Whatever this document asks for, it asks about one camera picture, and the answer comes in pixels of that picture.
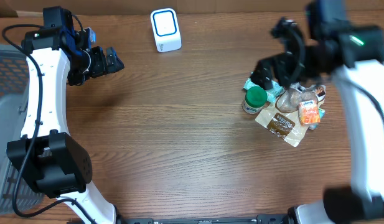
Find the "teal tissue pack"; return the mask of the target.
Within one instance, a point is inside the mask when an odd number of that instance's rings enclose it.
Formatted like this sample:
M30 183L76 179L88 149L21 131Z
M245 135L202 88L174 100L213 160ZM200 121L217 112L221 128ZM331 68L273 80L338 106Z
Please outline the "teal tissue pack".
M325 115L325 110L322 108L318 108L319 111L319 118L322 119L323 116ZM311 124L309 125L310 130L315 130L318 127L319 123Z

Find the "green capped bottle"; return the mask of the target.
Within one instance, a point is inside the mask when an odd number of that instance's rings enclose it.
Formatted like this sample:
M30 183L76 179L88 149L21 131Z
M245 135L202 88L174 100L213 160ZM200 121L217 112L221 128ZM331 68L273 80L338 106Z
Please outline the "green capped bottle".
M268 99L267 92L260 86L254 86L246 91L242 108L248 114L258 114Z

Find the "beige plastic pouch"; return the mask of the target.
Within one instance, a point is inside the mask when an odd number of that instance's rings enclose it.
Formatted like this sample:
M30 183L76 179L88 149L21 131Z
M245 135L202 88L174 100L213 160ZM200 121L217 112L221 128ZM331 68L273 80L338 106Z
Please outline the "beige plastic pouch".
M255 121L288 144L299 145L309 126L299 121L298 104L303 101L316 100L318 108L325 102L326 86L312 85L309 88L300 83L291 85L281 94L275 103L262 109Z

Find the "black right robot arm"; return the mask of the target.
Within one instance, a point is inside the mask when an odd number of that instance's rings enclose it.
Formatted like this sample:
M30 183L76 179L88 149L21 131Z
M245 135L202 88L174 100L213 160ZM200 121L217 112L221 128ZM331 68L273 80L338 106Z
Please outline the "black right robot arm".
M283 223L352 223L384 218L384 31L349 21L343 1L306 7L307 46L297 24L281 18L271 30L285 51L260 60L252 81L271 88L332 77L344 104L351 151L351 181L325 189L321 201L292 207Z

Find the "green snack packet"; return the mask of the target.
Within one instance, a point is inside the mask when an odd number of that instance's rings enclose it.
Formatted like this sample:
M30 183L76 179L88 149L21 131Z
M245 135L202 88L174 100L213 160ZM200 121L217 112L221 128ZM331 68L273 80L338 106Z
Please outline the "green snack packet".
M285 92L285 89L280 86L278 84L278 82L272 80L272 89L270 90L267 90L267 101L270 102L270 103L275 103L276 102L276 99ZM250 88L252 87L255 87L255 86L258 86L257 84L253 83L251 81L251 78L248 78L245 82L245 84L243 85L243 88L245 90L249 90Z

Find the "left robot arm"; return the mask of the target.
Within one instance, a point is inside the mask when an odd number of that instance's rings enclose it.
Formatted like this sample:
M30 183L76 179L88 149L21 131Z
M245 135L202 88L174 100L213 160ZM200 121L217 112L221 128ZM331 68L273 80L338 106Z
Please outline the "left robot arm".
M123 223L92 181L88 152L74 140L66 118L66 88L124 68L113 48L95 46L90 28L60 6L43 10L42 25L28 25L18 49L29 68L27 114L20 138L7 144L18 181L53 205L68 205L84 223Z

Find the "orange tissue pack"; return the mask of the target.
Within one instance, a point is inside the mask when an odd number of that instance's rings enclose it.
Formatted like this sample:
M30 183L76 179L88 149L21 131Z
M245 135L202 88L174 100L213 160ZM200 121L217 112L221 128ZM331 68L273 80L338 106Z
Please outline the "orange tissue pack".
M319 108L316 100L303 101L298 104L299 121L302 125L309 126L320 123Z

